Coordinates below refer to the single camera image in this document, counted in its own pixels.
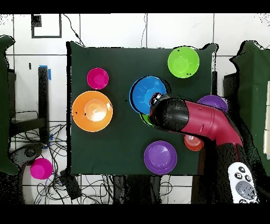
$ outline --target white remote control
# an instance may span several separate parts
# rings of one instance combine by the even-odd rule
[[[234,203],[258,203],[251,172],[244,163],[233,163],[228,174]]]

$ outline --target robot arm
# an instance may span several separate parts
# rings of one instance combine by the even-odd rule
[[[223,111],[160,93],[153,95],[150,104],[148,119],[154,127],[165,131],[204,136],[216,142],[217,167],[216,172],[213,172],[215,176],[212,181],[216,186],[217,202],[252,203],[257,201],[242,138],[233,122]],[[239,170],[240,167],[245,167],[246,173],[242,173]],[[249,182],[244,180],[247,172],[252,179],[252,184],[248,187],[246,185]]]

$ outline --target pink bowl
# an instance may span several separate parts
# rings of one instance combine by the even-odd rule
[[[31,176],[39,180],[46,180],[52,172],[52,163],[45,158],[37,158],[30,167]]]
[[[104,69],[94,68],[87,74],[87,83],[93,89],[103,89],[109,82],[109,76]]]

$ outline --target orange bowl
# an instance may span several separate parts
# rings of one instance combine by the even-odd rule
[[[72,105],[74,122],[87,132],[104,129],[112,119],[112,104],[107,96],[97,91],[80,94]]]
[[[204,142],[195,136],[185,135],[185,145],[192,151],[200,151],[204,147]]]

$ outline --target green cloth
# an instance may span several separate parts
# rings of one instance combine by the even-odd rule
[[[88,72],[103,68],[109,75],[108,85],[100,90],[111,101],[110,124],[95,133],[80,129],[71,121],[71,173],[146,174],[143,154],[158,140],[169,142],[177,152],[173,175],[196,175],[199,152],[186,148],[184,135],[163,132],[146,125],[129,103],[133,83],[143,76],[155,75],[167,80],[172,93],[199,100],[211,92],[211,62],[215,44],[196,50],[200,58],[198,71],[190,78],[173,76],[167,65],[173,49],[84,48],[71,45],[71,104],[78,95],[93,90],[86,81]]]
[[[239,56],[233,61],[237,64],[240,74],[240,116],[250,130],[265,172],[270,176],[270,160],[267,160],[263,152],[267,83],[270,80],[270,50],[261,50],[253,41],[247,41]]]
[[[7,77],[7,60],[5,57],[6,49],[14,44],[14,40],[9,36],[0,36],[0,171],[15,175],[18,173],[16,165],[11,163],[8,159],[8,149],[10,148],[9,137],[9,89]]]

